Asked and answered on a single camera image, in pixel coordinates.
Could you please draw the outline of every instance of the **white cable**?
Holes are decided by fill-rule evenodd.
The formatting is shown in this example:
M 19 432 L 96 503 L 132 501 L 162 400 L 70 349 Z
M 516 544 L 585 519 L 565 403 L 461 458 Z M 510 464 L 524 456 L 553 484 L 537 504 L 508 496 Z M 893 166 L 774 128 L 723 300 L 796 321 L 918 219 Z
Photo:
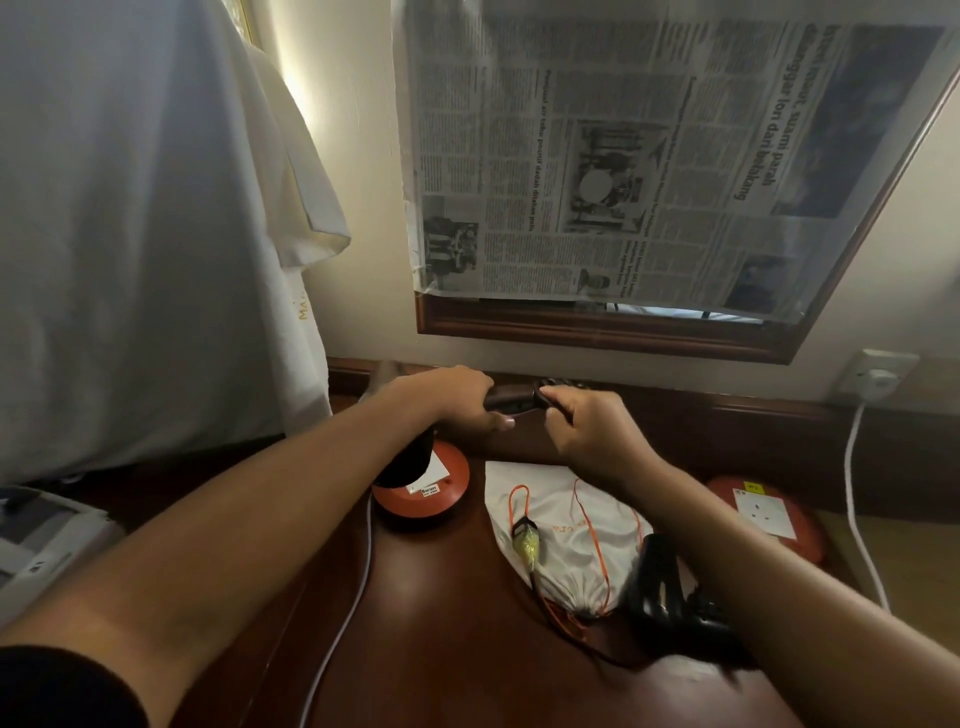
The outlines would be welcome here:
M 880 599 L 880 606 L 887 612 L 890 611 L 890 602 L 887 600 L 886 590 L 883 588 L 883 582 L 880 581 L 880 574 L 876 570 L 874 560 L 870 558 L 870 551 L 867 545 L 863 543 L 863 537 L 860 535 L 860 529 L 856 527 L 856 511 L 853 508 L 853 474 L 851 462 L 853 459 L 853 443 L 856 442 L 856 433 L 860 429 L 860 420 L 863 418 L 863 408 L 867 406 L 866 402 L 861 402 L 853 415 L 853 425 L 850 428 L 850 439 L 847 441 L 847 451 L 843 456 L 843 476 L 847 489 L 847 523 L 850 524 L 850 531 L 853 533 L 853 540 L 856 541 L 856 547 L 860 550 L 860 556 L 867 564 L 867 571 L 870 572 L 870 578 L 874 581 L 876 595 Z
M 372 512 L 373 494 L 370 494 L 367 498 L 367 563 L 363 568 L 363 577 L 360 579 L 357 596 L 353 598 L 353 606 L 351 606 L 350 611 L 347 612 L 347 618 L 344 619 L 344 623 L 340 625 L 340 631 L 337 632 L 337 636 L 333 638 L 333 644 L 326 651 L 324 661 L 320 663 L 320 669 L 318 669 L 317 674 L 314 675 L 313 684 L 310 686 L 310 692 L 307 694 L 306 701 L 303 703 L 303 711 L 300 713 L 300 728 L 306 728 L 307 720 L 310 718 L 310 709 L 313 707 L 313 698 L 316 696 L 317 688 L 320 686 L 320 681 L 326 672 L 326 665 L 330 662 L 330 658 L 333 657 L 333 652 L 336 650 L 337 644 L 340 643 L 340 638 L 343 637 L 344 632 L 347 631 L 350 620 L 353 619 L 353 613 L 357 611 L 357 604 L 360 603 L 360 597 L 363 596 L 363 592 L 367 588 L 367 579 L 370 577 L 370 564 L 373 558 Z

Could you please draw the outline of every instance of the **white printer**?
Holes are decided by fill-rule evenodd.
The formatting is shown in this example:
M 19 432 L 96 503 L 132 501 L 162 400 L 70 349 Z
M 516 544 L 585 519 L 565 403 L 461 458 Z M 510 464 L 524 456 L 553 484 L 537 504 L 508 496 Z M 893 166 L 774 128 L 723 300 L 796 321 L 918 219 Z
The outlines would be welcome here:
M 0 627 L 123 535 L 105 511 L 34 488 L 0 486 Z

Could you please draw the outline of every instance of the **hanging shirt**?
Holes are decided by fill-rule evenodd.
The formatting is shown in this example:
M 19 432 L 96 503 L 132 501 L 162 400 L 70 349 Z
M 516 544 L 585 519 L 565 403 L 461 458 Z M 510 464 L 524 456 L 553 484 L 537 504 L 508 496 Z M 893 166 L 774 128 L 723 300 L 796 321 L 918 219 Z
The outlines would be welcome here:
M 303 267 L 348 230 L 219 0 L 0 10 L 0 482 L 330 414 Z

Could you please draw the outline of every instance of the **black hair dryer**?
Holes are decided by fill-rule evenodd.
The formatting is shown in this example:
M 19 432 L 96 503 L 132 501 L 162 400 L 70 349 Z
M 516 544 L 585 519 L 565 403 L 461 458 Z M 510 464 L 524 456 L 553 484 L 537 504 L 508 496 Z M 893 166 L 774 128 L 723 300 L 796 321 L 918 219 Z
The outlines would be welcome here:
M 700 586 L 684 597 L 676 551 L 661 533 L 643 539 L 624 610 L 637 642 L 651 659 L 685 655 L 721 667 L 757 667 L 723 611 Z

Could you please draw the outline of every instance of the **left arm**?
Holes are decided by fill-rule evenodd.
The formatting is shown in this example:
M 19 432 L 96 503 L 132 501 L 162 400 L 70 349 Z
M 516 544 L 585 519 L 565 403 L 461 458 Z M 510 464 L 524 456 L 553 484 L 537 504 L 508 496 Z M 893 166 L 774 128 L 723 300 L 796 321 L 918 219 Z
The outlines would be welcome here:
M 466 367 L 401 377 L 376 396 L 222 473 L 131 534 L 0 633 L 89 657 L 151 725 L 324 544 L 384 467 L 437 421 L 507 428 L 492 380 Z

